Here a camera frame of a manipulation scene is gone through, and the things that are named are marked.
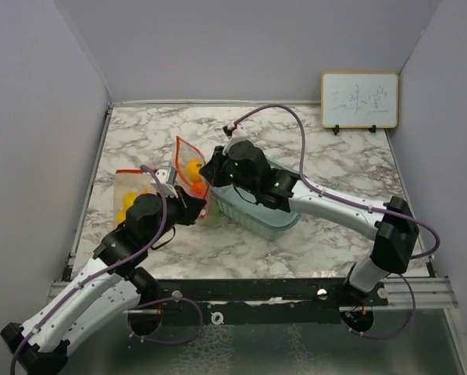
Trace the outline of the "clear zip top bag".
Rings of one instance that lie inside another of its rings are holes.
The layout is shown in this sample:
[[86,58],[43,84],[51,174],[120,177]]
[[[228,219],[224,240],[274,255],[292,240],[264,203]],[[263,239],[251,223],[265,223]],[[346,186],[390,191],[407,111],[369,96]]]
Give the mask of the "clear zip top bag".
[[137,192],[139,195],[146,193],[156,193],[156,190],[151,186],[151,175],[144,173],[141,170],[125,169],[117,170],[113,177],[113,223],[116,226],[116,217],[119,212],[124,209],[123,197],[129,192]]
[[210,184],[199,173],[206,163],[201,150],[184,138],[176,136],[172,161],[177,171],[177,183],[192,198],[206,200],[199,215],[198,224],[204,227],[216,225],[219,220],[219,210],[212,196]]

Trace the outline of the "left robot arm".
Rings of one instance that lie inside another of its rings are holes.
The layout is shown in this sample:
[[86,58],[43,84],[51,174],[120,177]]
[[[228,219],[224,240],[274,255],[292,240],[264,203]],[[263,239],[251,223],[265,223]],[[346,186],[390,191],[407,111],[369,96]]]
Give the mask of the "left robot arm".
[[40,312],[9,323],[1,337],[28,374],[57,374],[69,356],[106,320],[159,300],[157,280],[141,267],[148,251],[177,225],[190,226],[206,204],[177,187],[171,195],[142,194],[125,219],[94,250],[80,273]]

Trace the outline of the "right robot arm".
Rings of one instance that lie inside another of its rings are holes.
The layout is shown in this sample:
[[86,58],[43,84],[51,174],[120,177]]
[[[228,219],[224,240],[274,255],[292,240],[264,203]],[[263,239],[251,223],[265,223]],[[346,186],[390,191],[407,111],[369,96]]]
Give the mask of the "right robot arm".
[[353,265],[342,287],[350,305],[361,305],[384,277],[403,274],[408,268],[419,228],[403,198],[394,196],[381,202],[326,190],[298,173],[272,166],[250,141],[240,141],[228,151],[217,146],[199,173],[215,188],[245,190],[268,209],[329,220],[373,241],[372,249]]

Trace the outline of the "green lime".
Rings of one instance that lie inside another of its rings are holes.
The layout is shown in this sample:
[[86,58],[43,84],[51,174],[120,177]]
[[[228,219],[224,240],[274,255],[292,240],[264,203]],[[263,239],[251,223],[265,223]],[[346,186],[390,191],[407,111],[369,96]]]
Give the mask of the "green lime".
[[216,225],[221,217],[221,212],[218,205],[210,205],[205,223],[209,226]]

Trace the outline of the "orange tomato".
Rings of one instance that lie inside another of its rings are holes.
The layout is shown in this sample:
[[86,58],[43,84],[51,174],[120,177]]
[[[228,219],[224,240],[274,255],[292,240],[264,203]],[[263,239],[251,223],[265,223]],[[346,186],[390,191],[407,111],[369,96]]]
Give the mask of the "orange tomato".
[[191,196],[195,198],[204,198],[206,194],[207,194],[207,186],[202,180],[194,182],[190,186]]

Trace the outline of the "yellow apple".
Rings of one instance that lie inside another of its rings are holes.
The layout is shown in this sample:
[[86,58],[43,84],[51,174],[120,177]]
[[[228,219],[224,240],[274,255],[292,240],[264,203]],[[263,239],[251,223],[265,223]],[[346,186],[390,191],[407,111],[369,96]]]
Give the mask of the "yellow apple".
[[116,217],[116,226],[119,226],[121,223],[123,223],[126,220],[127,217],[127,210],[122,209],[118,216]]

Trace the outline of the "orange yellow peach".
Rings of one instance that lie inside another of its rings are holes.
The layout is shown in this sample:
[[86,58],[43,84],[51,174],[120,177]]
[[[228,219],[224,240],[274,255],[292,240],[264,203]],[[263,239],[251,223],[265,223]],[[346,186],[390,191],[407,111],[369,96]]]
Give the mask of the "orange yellow peach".
[[194,182],[201,180],[200,169],[202,168],[202,163],[200,160],[193,159],[191,160],[185,168],[185,173],[187,179],[193,184]]

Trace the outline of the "yellow lemon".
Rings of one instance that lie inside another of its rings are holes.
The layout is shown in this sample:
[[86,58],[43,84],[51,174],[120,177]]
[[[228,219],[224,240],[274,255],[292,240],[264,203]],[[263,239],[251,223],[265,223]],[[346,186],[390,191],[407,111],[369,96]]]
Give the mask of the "yellow lemon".
[[123,197],[123,207],[124,209],[129,209],[133,204],[135,199],[139,196],[137,192],[129,192]]

